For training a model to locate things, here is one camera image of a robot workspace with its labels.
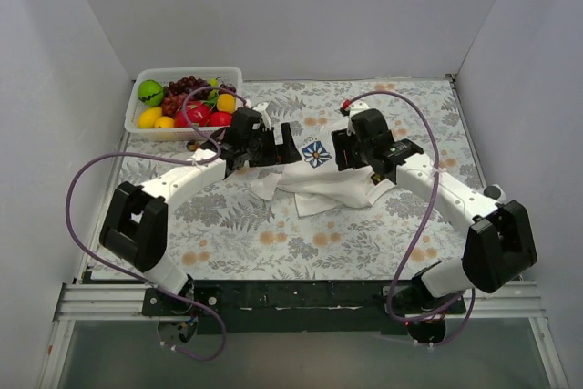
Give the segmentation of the white printed t-shirt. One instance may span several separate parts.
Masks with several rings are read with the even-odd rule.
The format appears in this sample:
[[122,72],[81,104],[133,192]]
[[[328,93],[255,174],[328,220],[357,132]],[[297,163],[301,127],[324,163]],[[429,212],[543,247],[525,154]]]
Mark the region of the white printed t-shirt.
[[344,122],[322,128],[300,148],[300,161],[285,165],[280,173],[271,172],[252,182],[252,195],[261,200],[272,200],[277,190],[289,192],[294,195],[300,217],[336,207],[363,209],[373,206],[395,185],[387,179],[375,182],[371,167],[337,169],[332,133],[342,128],[346,128]]

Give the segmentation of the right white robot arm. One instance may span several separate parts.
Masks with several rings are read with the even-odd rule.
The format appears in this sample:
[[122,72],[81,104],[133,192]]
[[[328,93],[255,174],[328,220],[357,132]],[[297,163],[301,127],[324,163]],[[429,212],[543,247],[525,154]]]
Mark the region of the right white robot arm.
[[433,313],[458,292],[496,292],[537,263],[527,209],[504,201],[496,186],[478,192],[435,168],[424,150],[409,139],[395,140],[377,109],[344,110],[344,129],[332,133],[339,170],[371,167],[396,187],[431,204],[465,237],[461,257],[419,271],[391,299],[394,309]]

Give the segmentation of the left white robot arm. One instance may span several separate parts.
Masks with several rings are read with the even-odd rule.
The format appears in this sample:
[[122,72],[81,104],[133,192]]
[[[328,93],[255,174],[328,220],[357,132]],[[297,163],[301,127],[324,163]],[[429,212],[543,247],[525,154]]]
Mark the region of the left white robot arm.
[[102,226],[101,246],[130,264],[162,290],[162,304],[176,316],[187,314],[194,295],[192,279],[168,255],[169,216],[194,195],[235,171],[292,164],[302,158],[291,125],[281,124],[281,142],[266,106],[238,108],[229,126],[215,131],[190,159],[161,176],[115,189]]

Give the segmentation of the small dark brooch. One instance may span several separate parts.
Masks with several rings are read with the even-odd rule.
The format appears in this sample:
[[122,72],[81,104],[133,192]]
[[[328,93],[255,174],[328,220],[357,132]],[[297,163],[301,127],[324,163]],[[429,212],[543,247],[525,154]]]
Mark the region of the small dark brooch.
[[186,144],[186,148],[188,151],[195,151],[199,147],[198,143],[195,141],[189,141]]

